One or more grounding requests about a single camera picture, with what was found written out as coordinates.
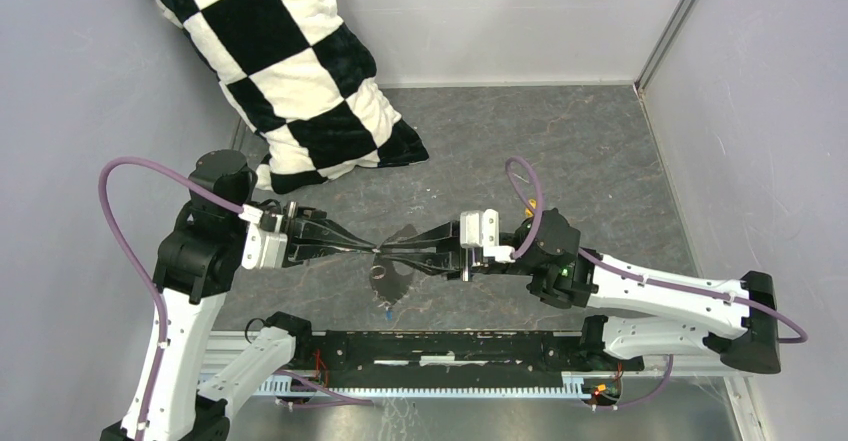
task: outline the gray wall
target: gray wall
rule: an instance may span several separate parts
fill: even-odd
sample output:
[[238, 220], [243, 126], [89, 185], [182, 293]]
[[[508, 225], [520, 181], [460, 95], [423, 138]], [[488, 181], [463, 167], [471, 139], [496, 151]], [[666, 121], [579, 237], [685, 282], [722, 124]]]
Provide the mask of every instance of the gray wall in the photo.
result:
[[384, 85], [598, 82], [639, 75], [678, 0], [339, 0]]
[[[0, 439], [97, 439], [129, 405], [153, 312], [103, 221], [100, 167], [189, 172], [236, 115], [152, 0], [0, 0], [0, 119]], [[110, 191], [152, 268], [187, 194], [139, 168]]]
[[778, 440], [848, 427], [848, 0], [700, 0], [647, 88], [696, 258], [771, 273], [811, 341], [756, 380]]

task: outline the pillow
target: pillow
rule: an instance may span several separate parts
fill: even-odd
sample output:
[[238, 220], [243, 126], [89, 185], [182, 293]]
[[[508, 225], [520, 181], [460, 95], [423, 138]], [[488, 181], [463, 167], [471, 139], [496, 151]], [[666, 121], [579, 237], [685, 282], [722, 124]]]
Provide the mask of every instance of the pillow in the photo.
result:
[[257, 187], [283, 194], [356, 166], [428, 159], [377, 87], [376, 63], [336, 0], [156, 0], [217, 74], [270, 154]]

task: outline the gray floor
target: gray floor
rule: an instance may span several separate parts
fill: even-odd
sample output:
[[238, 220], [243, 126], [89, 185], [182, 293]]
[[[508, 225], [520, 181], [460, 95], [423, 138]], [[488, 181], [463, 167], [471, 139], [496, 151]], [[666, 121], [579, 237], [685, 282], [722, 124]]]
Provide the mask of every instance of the gray floor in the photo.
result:
[[[360, 169], [283, 199], [324, 209], [350, 231], [379, 242], [407, 224], [419, 232], [463, 210], [494, 208], [502, 230], [524, 217], [503, 174], [511, 155], [527, 158], [584, 246], [636, 264], [683, 274], [694, 266], [666, 175], [629, 87], [390, 90], [386, 93], [430, 150], [427, 163]], [[239, 141], [255, 165], [261, 141]], [[258, 198], [268, 196], [259, 194]], [[539, 303], [515, 277], [471, 283], [418, 275], [387, 316], [371, 289], [372, 259], [336, 256], [274, 272], [240, 272], [216, 323], [241, 330], [249, 318], [284, 311], [317, 329], [578, 329], [585, 310]], [[625, 399], [656, 381], [626, 379]], [[288, 413], [253, 398], [231, 439], [490, 440], [739, 439], [723, 382], [674, 379], [652, 402], [591, 415], [570, 401], [389, 399], [375, 408]]]
[[[503, 174], [511, 155], [535, 166], [549, 206], [583, 233], [582, 245], [644, 266], [694, 268], [651, 132], [630, 87], [405, 89], [386, 92], [414, 126], [431, 160], [394, 169], [357, 169], [283, 197], [321, 208], [374, 242], [406, 224], [419, 232], [464, 210], [494, 208], [512, 231], [524, 209]], [[239, 141], [255, 165], [262, 140]], [[257, 197], [269, 196], [259, 193]], [[284, 311], [317, 329], [578, 329], [588, 313], [541, 304], [527, 280], [477, 276], [472, 283], [416, 275], [387, 313], [371, 289], [365, 255], [308, 267], [240, 272], [216, 329], [243, 329]]]

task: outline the white bracket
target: white bracket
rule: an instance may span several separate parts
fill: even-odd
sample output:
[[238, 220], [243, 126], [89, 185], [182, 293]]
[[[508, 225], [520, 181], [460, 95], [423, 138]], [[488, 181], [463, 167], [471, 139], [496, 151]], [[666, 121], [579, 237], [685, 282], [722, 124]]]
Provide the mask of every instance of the white bracket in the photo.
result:
[[704, 346], [709, 332], [692, 324], [649, 317], [610, 316], [604, 325], [604, 351], [618, 359], [649, 355], [718, 355]]
[[245, 269], [280, 268], [286, 256], [289, 238], [281, 233], [283, 216], [274, 215], [276, 224], [273, 231], [264, 231], [259, 227], [264, 212], [256, 207], [245, 205], [239, 217], [247, 221], [247, 239], [241, 256], [241, 266]]
[[500, 218], [494, 209], [463, 211], [459, 215], [459, 245], [464, 249], [483, 248], [483, 257], [498, 263], [513, 263], [512, 246], [501, 246]]

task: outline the checkered pillow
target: checkered pillow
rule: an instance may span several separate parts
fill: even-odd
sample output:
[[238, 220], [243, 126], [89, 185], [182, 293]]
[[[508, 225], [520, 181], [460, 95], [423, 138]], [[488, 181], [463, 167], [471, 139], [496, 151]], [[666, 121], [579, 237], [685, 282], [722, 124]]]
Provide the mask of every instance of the checkered pillow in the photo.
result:
[[425, 161], [374, 81], [374, 58], [336, 0], [156, 0], [215, 71], [270, 154], [262, 189], [287, 193], [351, 171]]

